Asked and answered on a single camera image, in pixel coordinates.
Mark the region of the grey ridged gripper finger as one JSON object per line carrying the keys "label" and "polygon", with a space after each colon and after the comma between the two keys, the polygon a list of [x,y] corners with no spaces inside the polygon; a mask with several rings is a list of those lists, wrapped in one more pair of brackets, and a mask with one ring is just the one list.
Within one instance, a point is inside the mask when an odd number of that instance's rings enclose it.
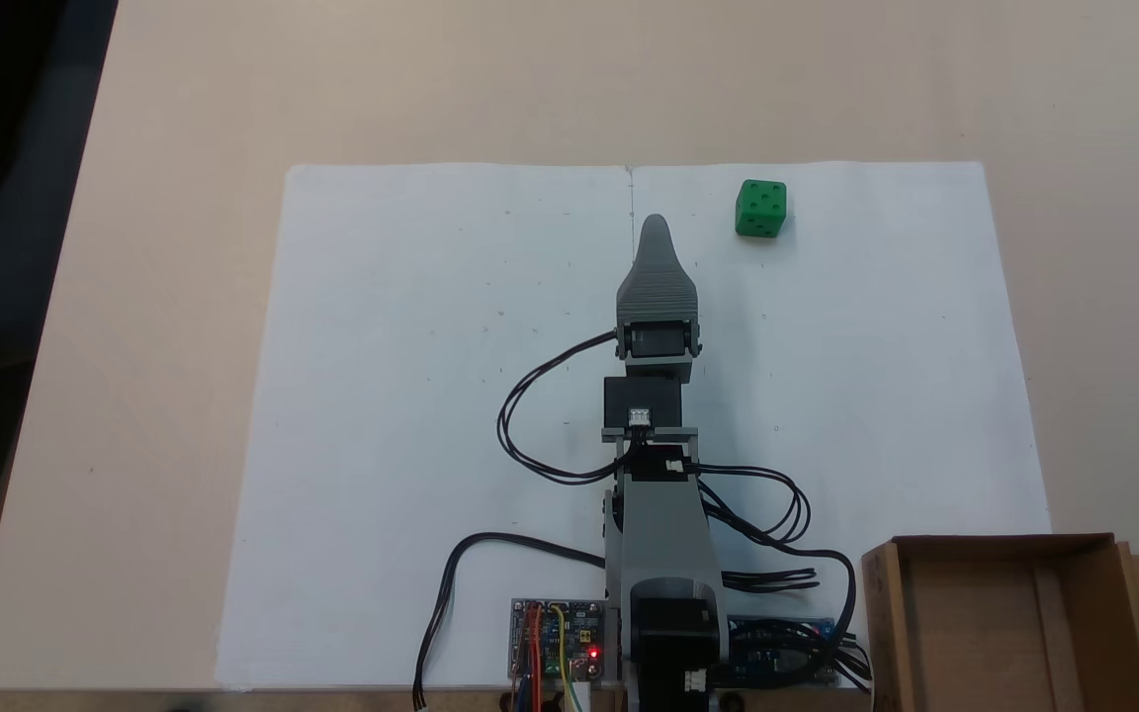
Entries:
{"label": "grey ridged gripper finger", "polygon": [[624,325],[630,324],[693,324],[695,357],[700,355],[699,294],[678,260],[665,216],[646,216],[632,265],[616,292],[621,359]]}

